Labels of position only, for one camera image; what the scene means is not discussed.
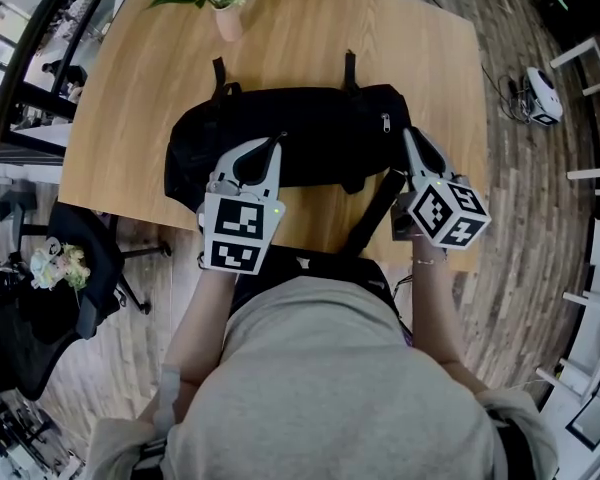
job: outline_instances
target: railing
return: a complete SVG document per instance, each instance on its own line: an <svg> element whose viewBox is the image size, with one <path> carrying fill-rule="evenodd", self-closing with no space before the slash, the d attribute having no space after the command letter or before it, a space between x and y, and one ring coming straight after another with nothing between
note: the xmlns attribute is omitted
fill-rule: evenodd
<svg viewBox="0 0 600 480"><path fill-rule="evenodd" d="M0 62L4 77L0 84L0 162L23 164L61 165L65 148L35 139L11 127L16 106L26 105L67 121L73 120L77 105L60 95L67 70L87 30L87 26L102 0L91 0L69 39L69 44L55 73L50 91L25 82L27 70L56 13L66 0L42 0L34 11L19 41L14 47L8 65Z"/></svg>

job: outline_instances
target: bracelet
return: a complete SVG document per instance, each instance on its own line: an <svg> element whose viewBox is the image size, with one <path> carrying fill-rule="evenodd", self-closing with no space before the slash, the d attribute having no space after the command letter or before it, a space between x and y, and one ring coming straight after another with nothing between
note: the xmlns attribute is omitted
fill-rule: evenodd
<svg viewBox="0 0 600 480"><path fill-rule="evenodd" d="M198 268L200 270L207 270L207 267L204 266L204 251L201 251L198 254Z"/></svg>
<svg viewBox="0 0 600 480"><path fill-rule="evenodd" d="M448 260L449 260L449 257L447 256L447 252L445 251L444 260L442 260L440 262L436 262L436 260L423 261L423 260L418 260L418 259L413 260L413 262L417 263L418 265L435 265L436 263L447 263Z"/></svg>

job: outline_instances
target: gray shirt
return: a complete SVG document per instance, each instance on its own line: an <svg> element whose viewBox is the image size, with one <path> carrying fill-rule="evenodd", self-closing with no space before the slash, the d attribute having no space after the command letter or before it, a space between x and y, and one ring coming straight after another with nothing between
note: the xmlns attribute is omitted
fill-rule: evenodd
<svg viewBox="0 0 600 480"><path fill-rule="evenodd" d="M552 478L555 444L529 395L475 397L407 347L377 297L300 277L229 320L221 364L169 432L162 469L167 479L502 478L485 408L518 424L537 478ZM153 437L146 423L102 420L88 477L128 478Z"/></svg>

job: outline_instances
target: black office chair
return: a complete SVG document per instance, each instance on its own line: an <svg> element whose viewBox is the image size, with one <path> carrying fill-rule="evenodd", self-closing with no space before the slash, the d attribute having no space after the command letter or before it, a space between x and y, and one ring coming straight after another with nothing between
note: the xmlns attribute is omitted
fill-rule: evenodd
<svg viewBox="0 0 600 480"><path fill-rule="evenodd" d="M9 190L0 197L0 221L12 219L11 240L13 252L20 252L23 236L44 236L47 226L25 224L28 213L38 209L38 201L33 191Z"/></svg>
<svg viewBox="0 0 600 480"><path fill-rule="evenodd" d="M77 292L65 281L53 290L34 289L25 279L0 298L0 393L17 388L29 400L42 395L56 363L74 341L89 339L109 315L120 308L115 291L121 286L142 312L122 274L125 258L170 255L166 244L122 253L115 242L117 218L107 228L90 210L55 203L47 230L61 243L84 249L91 275Z"/></svg>

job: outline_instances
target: white chair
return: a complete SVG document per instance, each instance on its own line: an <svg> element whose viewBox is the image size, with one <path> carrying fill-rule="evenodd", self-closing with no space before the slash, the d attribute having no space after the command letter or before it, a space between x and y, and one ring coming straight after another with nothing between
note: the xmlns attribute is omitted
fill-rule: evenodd
<svg viewBox="0 0 600 480"><path fill-rule="evenodd" d="M591 292L582 296L563 293L562 298L585 306L585 315L578 329L578 335L569 358L560 359L564 367L560 379L538 368L536 373L556 389L560 389L581 405L586 404L600 384L600 268L596 269L598 283L592 283Z"/></svg>

